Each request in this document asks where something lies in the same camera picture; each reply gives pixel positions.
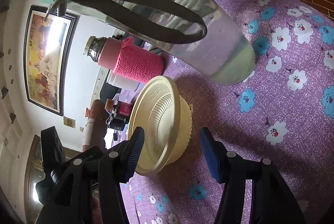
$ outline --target silver screw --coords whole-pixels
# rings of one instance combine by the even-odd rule
[[[115,157],[117,157],[118,156],[118,152],[110,152],[109,153],[109,157],[110,158],[115,158]]]
[[[262,162],[263,162],[265,165],[270,165],[270,164],[271,164],[271,161],[270,161],[270,159],[268,159],[268,158],[264,158],[264,159],[262,160]]]
[[[81,160],[80,158],[75,159],[75,160],[73,161],[73,164],[75,164],[76,166],[81,165],[81,163],[82,163],[82,160]]]
[[[227,152],[226,155],[230,158],[234,158],[236,156],[236,153],[235,152]]]

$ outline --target beige plastic bowl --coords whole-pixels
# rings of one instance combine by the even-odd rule
[[[181,157],[191,135],[191,111],[172,79],[157,76],[144,86],[131,113],[129,139],[137,126],[145,130],[138,174],[156,174]]]

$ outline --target purple tablecloth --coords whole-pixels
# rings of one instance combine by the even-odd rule
[[[176,162],[121,186],[130,223],[213,223],[223,185],[206,165],[201,127],[245,159],[271,159],[307,222],[316,223],[334,199],[334,23],[298,0],[215,1],[253,44],[255,71],[224,87],[165,55],[164,75],[193,108],[192,136]],[[120,99],[134,101],[142,87]],[[242,223],[250,207],[248,181]]]

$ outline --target picture frame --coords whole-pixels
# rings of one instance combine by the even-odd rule
[[[63,116],[65,71],[77,17],[30,7],[24,37],[23,70],[29,102]]]

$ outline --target pink thermos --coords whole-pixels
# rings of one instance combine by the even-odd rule
[[[141,83],[147,83],[153,77],[162,75],[162,57],[134,45],[133,42],[132,37],[122,41],[90,37],[84,54],[115,74]]]

